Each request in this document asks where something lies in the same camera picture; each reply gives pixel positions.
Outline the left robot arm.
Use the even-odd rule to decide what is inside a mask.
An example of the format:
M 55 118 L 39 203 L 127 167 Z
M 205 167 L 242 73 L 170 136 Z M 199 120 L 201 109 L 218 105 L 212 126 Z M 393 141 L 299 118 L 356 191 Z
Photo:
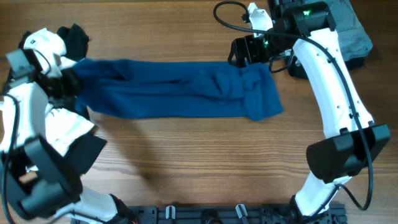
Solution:
M 34 49 L 6 54 L 12 80 L 5 83 L 4 114 L 11 114 L 9 143 L 1 152 L 1 203 L 8 223 L 10 209 L 23 219 L 69 216 L 75 222 L 139 223 L 120 199 L 82 185 L 80 174 L 46 139 L 45 110 L 75 96 L 82 88 L 72 69 L 50 78 Z

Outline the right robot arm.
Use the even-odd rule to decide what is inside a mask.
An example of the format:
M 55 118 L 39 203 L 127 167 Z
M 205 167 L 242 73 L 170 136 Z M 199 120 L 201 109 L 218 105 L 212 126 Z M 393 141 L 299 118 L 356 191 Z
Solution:
M 325 138 L 307 147 L 310 173 L 280 215 L 287 223 L 335 222 L 333 197 L 363 169 L 368 172 L 368 192 L 359 209 L 368 209 L 374 189 L 373 161 L 391 135 L 385 124 L 374 123 L 356 92 L 328 4 L 270 1 L 269 9 L 263 10 L 251 3 L 242 19 L 249 27 L 245 37 L 232 43 L 229 63 L 272 65 L 281 57 L 298 62 L 322 116 Z

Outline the blue polo shirt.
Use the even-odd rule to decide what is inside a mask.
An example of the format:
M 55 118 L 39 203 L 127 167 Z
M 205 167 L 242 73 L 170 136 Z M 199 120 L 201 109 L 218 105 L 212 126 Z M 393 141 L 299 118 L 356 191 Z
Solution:
M 283 112 L 274 80 L 261 64 L 84 59 L 73 66 L 78 99 L 118 118 L 247 117 Z

